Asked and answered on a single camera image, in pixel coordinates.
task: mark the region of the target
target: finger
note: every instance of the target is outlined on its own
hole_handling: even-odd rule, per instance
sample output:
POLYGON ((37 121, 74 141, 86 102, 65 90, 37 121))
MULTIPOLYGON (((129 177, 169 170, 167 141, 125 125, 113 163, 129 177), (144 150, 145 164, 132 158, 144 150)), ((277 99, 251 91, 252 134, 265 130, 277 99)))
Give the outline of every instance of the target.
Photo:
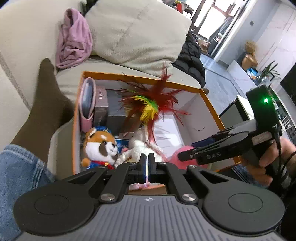
POLYGON ((266 169, 264 167, 255 167, 252 165, 247 165, 246 168, 252 176, 264 175, 266 173, 266 169))
POLYGON ((248 161, 243 159, 242 157, 240 157, 241 163, 244 167, 246 167, 248 165, 248 161))
POLYGON ((276 146, 276 142, 273 142, 271 146, 266 150, 263 156, 259 160, 261 167, 266 167, 272 163, 279 156, 279 151, 276 146))
POLYGON ((253 178, 263 186, 269 186, 272 182, 272 177, 268 175, 254 175, 253 178))

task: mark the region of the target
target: potted plant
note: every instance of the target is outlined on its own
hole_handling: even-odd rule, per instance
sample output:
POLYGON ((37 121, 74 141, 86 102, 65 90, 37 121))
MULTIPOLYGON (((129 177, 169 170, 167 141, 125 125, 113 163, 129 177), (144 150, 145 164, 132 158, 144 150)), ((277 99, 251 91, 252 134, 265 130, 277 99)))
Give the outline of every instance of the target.
POLYGON ((254 83, 258 86, 260 85, 260 83, 262 82, 268 82, 268 86, 271 84, 270 81, 274 79, 274 77, 278 77, 280 79, 280 74, 278 71, 275 70, 275 68, 277 67, 278 64, 275 64, 274 66, 272 66, 272 64, 275 62, 272 61, 267 67, 264 68, 264 70, 262 72, 259 72, 257 74, 256 80, 254 81, 254 83))

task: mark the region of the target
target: gray gripper base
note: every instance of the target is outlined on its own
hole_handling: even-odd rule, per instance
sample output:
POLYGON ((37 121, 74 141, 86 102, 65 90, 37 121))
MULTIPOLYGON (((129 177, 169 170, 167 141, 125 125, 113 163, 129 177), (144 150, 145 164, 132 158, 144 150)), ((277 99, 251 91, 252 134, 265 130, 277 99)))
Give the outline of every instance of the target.
POLYGON ((239 237, 213 227, 193 205, 174 196, 125 195, 103 205, 96 216, 72 233, 41 237, 23 233, 17 241, 280 241, 276 233, 239 237))

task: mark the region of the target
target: dark gift box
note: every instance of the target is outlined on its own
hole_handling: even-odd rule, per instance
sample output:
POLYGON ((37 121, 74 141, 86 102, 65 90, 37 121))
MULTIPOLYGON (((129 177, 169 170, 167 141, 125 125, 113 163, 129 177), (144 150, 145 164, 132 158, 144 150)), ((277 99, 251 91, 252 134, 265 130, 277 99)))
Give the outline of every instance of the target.
POLYGON ((94 109, 94 126, 104 126, 108 114, 108 99, 105 87, 96 86, 96 104, 94 109))
POLYGON ((120 102, 122 96, 120 93, 112 90, 107 90, 107 96, 109 108, 106 126, 111 130, 113 136, 118 136, 126 118, 125 110, 120 102))

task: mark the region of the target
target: black jacket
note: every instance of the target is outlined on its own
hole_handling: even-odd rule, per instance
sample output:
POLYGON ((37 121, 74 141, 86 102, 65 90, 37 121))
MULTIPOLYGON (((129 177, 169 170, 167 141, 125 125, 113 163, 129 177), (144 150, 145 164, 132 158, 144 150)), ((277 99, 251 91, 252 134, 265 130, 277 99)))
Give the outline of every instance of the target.
POLYGON ((205 68, 200 61, 200 46, 189 30, 182 51, 173 66, 195 78, 201 87, 205 86, 205 68))

